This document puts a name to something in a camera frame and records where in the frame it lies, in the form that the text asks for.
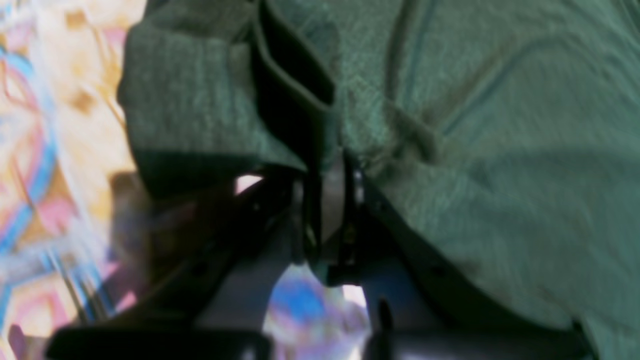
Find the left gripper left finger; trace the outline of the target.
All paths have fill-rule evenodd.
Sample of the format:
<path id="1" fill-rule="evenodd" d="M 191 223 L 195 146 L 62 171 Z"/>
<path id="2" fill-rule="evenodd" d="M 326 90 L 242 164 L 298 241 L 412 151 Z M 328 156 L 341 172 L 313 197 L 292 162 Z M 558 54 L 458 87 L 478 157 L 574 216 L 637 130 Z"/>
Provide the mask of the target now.
<path id="1" fill-rule="evenodd" d="M 124 312 L 58 330 L 47 360 L 274 360 L 270 296 L 306 259 L 317 180 L 284 173 L 245 191 L 237 216 Z"/>

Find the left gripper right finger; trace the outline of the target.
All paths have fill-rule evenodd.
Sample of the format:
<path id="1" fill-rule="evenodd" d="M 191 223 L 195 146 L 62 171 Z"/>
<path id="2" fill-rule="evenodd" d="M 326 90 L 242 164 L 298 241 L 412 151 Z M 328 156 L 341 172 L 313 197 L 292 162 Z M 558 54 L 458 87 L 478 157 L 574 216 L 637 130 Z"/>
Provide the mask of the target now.
<path id="1" fill-rule="evenodd" d="M 594 360 L 582 325 L 543 326 L 478 289 L 412 230 L 352 153 L 325 178 L 325 283 L 358 285 L 365 360 Z"/>

